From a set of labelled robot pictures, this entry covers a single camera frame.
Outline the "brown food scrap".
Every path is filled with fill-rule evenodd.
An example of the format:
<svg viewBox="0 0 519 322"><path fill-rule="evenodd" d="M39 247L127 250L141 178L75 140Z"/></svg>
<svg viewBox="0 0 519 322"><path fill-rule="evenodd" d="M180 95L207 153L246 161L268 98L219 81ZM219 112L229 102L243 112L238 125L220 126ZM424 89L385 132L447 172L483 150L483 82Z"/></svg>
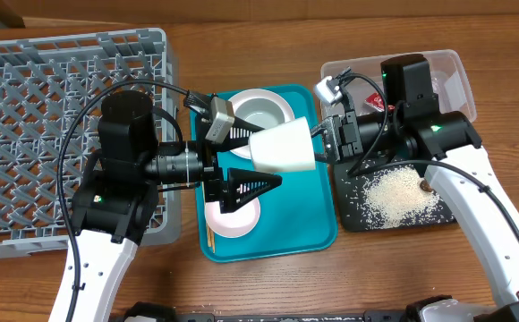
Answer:
<svg viewBox="0 0 519 322"><path fill-rule="evenodd" d="M425 192L434 192L435 190L429 185L426 180L420 182L420 188Z"/></svg>

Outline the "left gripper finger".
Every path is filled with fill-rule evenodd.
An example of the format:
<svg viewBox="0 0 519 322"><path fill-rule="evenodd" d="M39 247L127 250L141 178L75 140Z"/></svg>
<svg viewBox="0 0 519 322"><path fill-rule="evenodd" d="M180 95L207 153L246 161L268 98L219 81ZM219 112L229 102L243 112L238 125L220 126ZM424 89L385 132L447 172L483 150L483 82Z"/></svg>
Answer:
<svg viewBox="0 0 519 322"><path fill-rule="evenodd" d="M278 174L229 168L227 179L221 183L220 211L233 213L282 182L283 178Z"/></svg>
<svg viewBox="0 0 519 322"><path fill-rule="evenodd" d="M247 146L249 144L249 137L259 131L263 131L263 128L236 117L234 124L230 128L230 132L225 139L217 145L217 152L226 152Z"/></svg>

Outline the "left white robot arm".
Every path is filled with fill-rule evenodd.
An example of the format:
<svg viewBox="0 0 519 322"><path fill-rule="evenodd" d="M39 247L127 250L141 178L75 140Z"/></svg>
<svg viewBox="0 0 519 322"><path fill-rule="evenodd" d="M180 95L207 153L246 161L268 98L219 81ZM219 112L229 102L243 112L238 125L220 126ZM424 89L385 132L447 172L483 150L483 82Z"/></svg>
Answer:
<svg viewBox="0 0 519 322"><path fill-rule="evenodd" d="M234 116L230 102L193 91L196 140L142 92L100 95L100 146L89 157L72 199L59 199L70 246L52 321L107 321L118 288L163 192L201 187L207 201L232 213L278 187L282 178L223 170L217 153L239 148L259 127Z"/></svg>

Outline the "white cup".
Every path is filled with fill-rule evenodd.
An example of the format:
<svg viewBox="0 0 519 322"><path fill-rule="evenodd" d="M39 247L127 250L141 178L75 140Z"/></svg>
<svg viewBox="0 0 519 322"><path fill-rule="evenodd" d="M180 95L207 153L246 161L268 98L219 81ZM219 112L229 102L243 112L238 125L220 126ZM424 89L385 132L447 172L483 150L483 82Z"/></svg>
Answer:
<svg viewBox="0 0 519 322"><path fill-rule="evenodd" d="M264 173L316 169L311 129L305 117L255 132L249 137L254 169Z"/></svg>

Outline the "grey-green bowl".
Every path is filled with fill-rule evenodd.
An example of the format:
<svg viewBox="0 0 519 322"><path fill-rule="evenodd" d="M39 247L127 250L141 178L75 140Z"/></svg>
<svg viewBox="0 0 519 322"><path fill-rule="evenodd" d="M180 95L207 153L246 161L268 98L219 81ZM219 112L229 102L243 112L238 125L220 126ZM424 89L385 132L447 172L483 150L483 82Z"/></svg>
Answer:
<svg viewBox="0 0 519 322"><path fill-rule="evenodd" d="M285 115L279 105L260 97L241 103L235 111L235 115L264 129L276 127L285 122Z"/></svg>

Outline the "red snack wrapper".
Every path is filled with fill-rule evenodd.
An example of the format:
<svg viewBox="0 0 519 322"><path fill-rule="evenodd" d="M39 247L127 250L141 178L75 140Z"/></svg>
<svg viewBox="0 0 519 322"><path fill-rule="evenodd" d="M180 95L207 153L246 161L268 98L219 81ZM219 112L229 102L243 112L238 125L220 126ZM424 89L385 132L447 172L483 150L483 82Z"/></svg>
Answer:
<svg viewBox="0 0 519 322"><path fill-rule="evenodd" d="M383 100L378 93L369 95L364 103L378 112L383 112L385 109Z"/></svg>

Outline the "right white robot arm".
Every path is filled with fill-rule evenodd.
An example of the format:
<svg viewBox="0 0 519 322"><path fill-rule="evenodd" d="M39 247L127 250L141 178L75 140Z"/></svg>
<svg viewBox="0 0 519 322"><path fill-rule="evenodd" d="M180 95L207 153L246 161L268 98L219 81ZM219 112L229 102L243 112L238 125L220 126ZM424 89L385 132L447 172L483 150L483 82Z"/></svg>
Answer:
<svg viewBox="0 0 519 322"><path fill-rule="evenodd" d="M452 211L481 262L496 306L461 304L447 295L407 306L408 321L519 321L519 212L494 174L478 132L460 111L441 113L422 54L391 57L382 82L345 69L314 91L345 112L312 128L331 165L347 176L411 165Z"/></svg>

